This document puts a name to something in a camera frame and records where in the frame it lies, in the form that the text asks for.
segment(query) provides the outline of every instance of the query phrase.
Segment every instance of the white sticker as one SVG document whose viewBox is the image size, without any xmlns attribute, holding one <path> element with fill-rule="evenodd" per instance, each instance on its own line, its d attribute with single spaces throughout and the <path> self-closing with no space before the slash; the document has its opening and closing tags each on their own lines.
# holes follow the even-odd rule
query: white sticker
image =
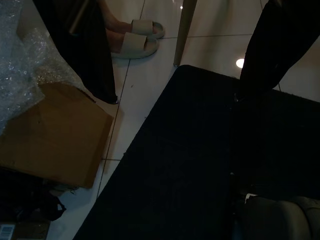
<svg viewBox="0 0 320 240">
<path fill-rule="evenodd" d="M 11 240 L 14 234 L 15 225 L 13 224 L 2 224 L 0 226 L 0 240 Z"/>
</svg>

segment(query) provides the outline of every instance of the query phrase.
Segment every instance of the bubble wrap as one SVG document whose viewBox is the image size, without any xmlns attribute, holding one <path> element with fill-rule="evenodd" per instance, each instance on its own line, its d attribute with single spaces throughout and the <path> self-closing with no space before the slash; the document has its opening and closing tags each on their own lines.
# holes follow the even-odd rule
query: bubble wrap
<svg viewBox="0 0 320 240">
<path fill-rule="evenodd" d="M 86 91 L 44 32 L 18 38 L 22 6 L 23 0 L 0 0 L 0 135 L 8 120 L 45 97 L 38 85 L 62 82 Z"/>
</svg>

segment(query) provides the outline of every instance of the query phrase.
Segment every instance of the slide sandal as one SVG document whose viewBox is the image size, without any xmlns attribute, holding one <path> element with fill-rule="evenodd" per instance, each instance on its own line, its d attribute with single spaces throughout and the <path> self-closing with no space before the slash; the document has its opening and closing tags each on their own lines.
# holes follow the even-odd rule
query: slide sandal
<svg viewBox="0 0 320 240">
<path fill-rule="evenodd" d="M 132 33 L 147 36 L 149 39 L 160 39 L 165 35 L 164 27 L 151 20 L 132 20 Z"/>
<path fill-rule="evenodd" d="M 111 52 L 111 57 L 119 59 L 141 59 L 154 54 L 159 47 L 157 39 L 126 32 L 120 53 Z"/>
</svg>

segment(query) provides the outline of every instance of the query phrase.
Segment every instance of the dark rug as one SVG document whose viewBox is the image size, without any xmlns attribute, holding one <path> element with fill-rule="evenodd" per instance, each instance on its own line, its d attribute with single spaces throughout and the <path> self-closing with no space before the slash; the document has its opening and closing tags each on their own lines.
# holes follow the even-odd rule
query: dark rug
<svg viewBox="0 0 320 240">
<path fill-rule="evenodd" d="M 235 189 L 316 197 L 320 104 L 238 81 L 179 67 L 74 239 L 229 239 Z"/>
</svg>

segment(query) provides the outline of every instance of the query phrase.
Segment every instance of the wooden chair leg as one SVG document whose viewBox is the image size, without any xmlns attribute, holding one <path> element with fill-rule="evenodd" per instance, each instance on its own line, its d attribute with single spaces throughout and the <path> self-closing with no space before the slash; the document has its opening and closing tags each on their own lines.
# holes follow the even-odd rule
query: wooden chair leg
<svg viewBox="0 0 320 240">
<path fill-rule="evenodd" d="M 194 17 L 198 0 L 184 0 L 181 13 L 178 39 L 176 41 L 175 55 L 173 65 L 180 66 L 182 55 L 185 50 L 185 45 L 190 30 L 192 18 Z"/>
</svg>

